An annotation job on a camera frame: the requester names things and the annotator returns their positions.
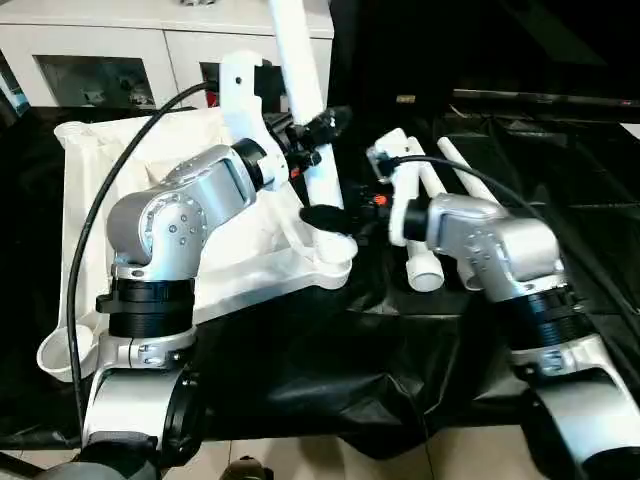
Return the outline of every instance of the white cabinet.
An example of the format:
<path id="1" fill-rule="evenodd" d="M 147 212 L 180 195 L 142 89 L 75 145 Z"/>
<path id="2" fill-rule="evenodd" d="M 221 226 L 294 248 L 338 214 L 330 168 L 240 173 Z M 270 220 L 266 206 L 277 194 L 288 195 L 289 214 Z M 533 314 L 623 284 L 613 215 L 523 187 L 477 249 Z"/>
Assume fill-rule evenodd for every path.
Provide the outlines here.
<path id="1" fill-rule="evenodd" d="M 326 101 L 333 24 L 327 0 L 304 0 Z M 265 111 L 286 109 L 268 0 L 9 0 L 0 2 L 0 50 L 34 106 L 155 108 L 215 81 L 222 57 L 250 49 L 269 60 L 256 75 Z M 183 105 L 206 107 L 217 92 Z"/>
<path id="2" fill-rule="evenodd" d="M 262 55 L 272 65 L 261 67 L 262 72 L 256 75 L 256 88 L 262 90 L 257 93 L 262 93 L 263 109 L 268 112 L 286 111 L 286 93 L 279 68 L 281 61 L 275 38 L 199 32 L 167 32 L 166 35 L 179 90 L 184 90 L 203 80 L 217 81 L 218 65 L 227 53 L 252 50 Z M 326 102 L 331 64 L 331 40 L 315 38 L 311 40 L 311 46 L 323 99 Z M 211 105 L 211 100 L 211 97 L 206 99 L 205 94 L 201 92 L 183 102 L 183 105 L 201 108 Z M 279 102 L 280 108 L 274 108 L 274 102 Z"/>

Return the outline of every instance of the white pvc pipe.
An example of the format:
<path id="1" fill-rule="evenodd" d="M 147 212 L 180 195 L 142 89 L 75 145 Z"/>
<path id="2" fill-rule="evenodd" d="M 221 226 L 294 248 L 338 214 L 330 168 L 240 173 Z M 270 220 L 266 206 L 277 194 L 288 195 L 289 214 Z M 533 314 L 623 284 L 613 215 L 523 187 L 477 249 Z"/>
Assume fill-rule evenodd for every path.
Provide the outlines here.
<path id="1" fill-rule="evenodd" d="M 408 138 L 407 140 L 409 154 L 421 154 L 422 148 L 420 147 L 420 143 L 414 137 Z M 420 195 L 420 177 L 422 176 L 423 168 L 424 165 L 422 163 L 407 163 L 396 168 L 396 172 L 392 176 L 394 191 L 396 192 L 393 197 L 394 204 L 396 201 L 408 204 L 410 200 L 418 198 Z M 432 190 L 437 187 L 437 182 L 440 182 L 440 179 L 436 175 L 435 180 L 431 183 Z M 402 192 L 404 198 L 397 198 L 400 192 Z M 427 248 L 424 242 L 407 241 L 407 255 L 409 259 L 405 266 L 407 269 L 407 280 L 411 288 L 417 292 L 431 292 L 442 286 L 444 283 L 444 272 L 442 271 L 440 260 Z"/>
<path id="2" fill-rule="evenodd" d="M 438 148 L 443 153 L 443 155 L 452 162 L 455 162 L 459 165 L 464 165 L 465 167 L 469 167 L 470 165 L 464 159 L 462 154 L 458 151 L 458 149 L 451 143 L 447 137 L 442 137 L 438 140 Z M 482 180 L 478 177 L 474 177 L 473 175 L 469 175 L 468 173 L 461 172 L 456 170 L 456 175 L 464 185 L 464 188 L 467 189 L 469 194 L 472 197 L 482 198 L 484 200 L 489 200 L 490 202 L 500 203 L 495 195 L 487 188 Z"/>
<path id="3" fill-rule="evenodd" d="M 302 0 L 269 0 L 293 120 L 306 125 L 324 110 Z M 343 208 L 333 148 L 318 148 L 322 161 L 304 173 L 311 205 Z M 314 229 L 318 257 L 330 264 L 351 260 L 358 247 L 351 237 Z"/>
<path id="4" fill-rule="evenodd" d="M 420 146 L 420 143 L 418 143 L 418 140 L 416 138 L 414 137 L 409 138 L 409 145 L 412 150 L 412 153 L 416 155 L 424 155 L 424 151 L 422 150 L 422 147 Z M 430 163 L 425 162 L 424 165 L 421 167 L 420 180 L 422 181 L 422 184 L 424 185 L 424 189 L 427 191 L 427 195 L 429 195 L 429 198 L 434 198 L 435 196 L 440 195 L 441 193 L 447 193 L 447 190 L 442 184 L 440 177 L 438 177 L 438 174 L 433 168 L 433 165 L 431 165 Z M 471 291 L 482 290 L 482 287 L 480 286 L 478 279 L 475 275 L 475 272 L 471 268 L 471 265 L 469 265 L 469 262 L 464 260 L 458 260 L 457 267 L 458 267 L 457 270 L 458 270 L 458 275 L 460 276 L 460 280 L 462 281 L 462 284 L 467 290 L 471 290 Z"/>
<path id="5" fill-rule="evenodd" d="M 424 242 L 405 241 L 402 235 L 404 213 L 407 205 L 420 194 L 420 163 L 406 163 L 398 166 L 391 181 L 393 183 L 393 208 L 389 225 L 391 243 L 407 246 L 409 259 L 406 263 L 407 280 L 411 288 L 417 292 L 431 292 L 437 290 L 444 283 L 442 265 Z"/>

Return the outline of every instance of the white plastic tray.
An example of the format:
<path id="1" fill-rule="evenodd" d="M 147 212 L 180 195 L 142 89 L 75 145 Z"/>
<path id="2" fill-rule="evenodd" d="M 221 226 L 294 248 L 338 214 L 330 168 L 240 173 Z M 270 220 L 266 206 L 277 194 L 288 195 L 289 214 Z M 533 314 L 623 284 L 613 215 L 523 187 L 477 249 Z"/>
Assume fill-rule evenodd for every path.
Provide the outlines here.
<path id="1" fill-rule="evenodd" d="M 66 154 L 60 307 L 58 326 L 40 345 L 37 361 L 62 381 L 71 381 L 65 303 L 78 235 L 109 169 L 146 120 L 70 122 L 54 130 Z M 118 175 L 89 236 L 78 281 L 76 318 L 83 376 L 93 372 L 98 336 L 108 327 L 108 317 L 95 311 L 96 296 L 109 290 L 114 257 L 105 236 L 106 215 L 121 197 L 151 187 L 181 161 L 229 140 L 219 109 L 171 113 L 154 126 Z M 196 280 L 194 323 L 307 286 L 344 285 L 351 264 L 336 267 L 317 261 L 310 228 L 299 219 L 301 206 L 289 184 L 278 192 L 259 192 L 255 205 L 212 233 Z"/>

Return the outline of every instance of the bolt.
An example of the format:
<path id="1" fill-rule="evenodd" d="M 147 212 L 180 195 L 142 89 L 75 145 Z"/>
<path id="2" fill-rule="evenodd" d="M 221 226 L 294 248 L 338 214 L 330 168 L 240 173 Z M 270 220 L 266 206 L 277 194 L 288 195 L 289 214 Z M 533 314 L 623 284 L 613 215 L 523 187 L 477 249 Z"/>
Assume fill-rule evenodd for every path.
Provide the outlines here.
<path id="1" fill-rule="evenodd" d="M 564 369 L 564 358 L 560 350 L 551 350 L 542 355 L 542 371 L 544 373 L 561 372 Z"/>

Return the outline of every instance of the black tablecloth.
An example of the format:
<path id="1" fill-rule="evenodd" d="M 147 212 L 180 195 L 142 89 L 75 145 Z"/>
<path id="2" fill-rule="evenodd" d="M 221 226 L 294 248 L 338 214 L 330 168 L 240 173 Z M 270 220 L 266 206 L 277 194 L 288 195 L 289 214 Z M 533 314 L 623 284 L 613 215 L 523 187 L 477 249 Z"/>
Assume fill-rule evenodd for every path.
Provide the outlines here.
<path id="1" fill-rule="evenodd" d="M 64 151 L 52 130 L 65 121 L 131 115 L 31 109 L 0 137 L 9 171 L 0 449 L 78 443 L 69 385 L 35 362 L 58 314 Z M 451 135 L 474 167 L 539 206 L 568 247 L 578 294 L 640 396 L 640 322 L 629 313 L 640 304 L 634 268 L 640 142 L 615 124 L 404 119 L 395 125 L 432 153 L 438 136 Z M 356 118 L 336 146 L 347 203 L 362 185 L 378 188 L 364 147 L 395 125 Z M 440 173 L 451 191 L 463 192 L 454 175 Z M 443 259 L 442 289 L 418 294 L 406 282 L 406 253 L 388 245 L 384 228 L 360 242 L 344 288 L 307 288 L 199 326 L 196 365 L 209 438 L 337 434 L 383 458 L 422 441 L 425 425 L 431 435 L 450 425 L 519 422 L 523 385 L 509 372 L 491 308 L 481 294 L 462 289 L 453 262 Z M 594 277 L 611 286 L 617 301 Z"/>

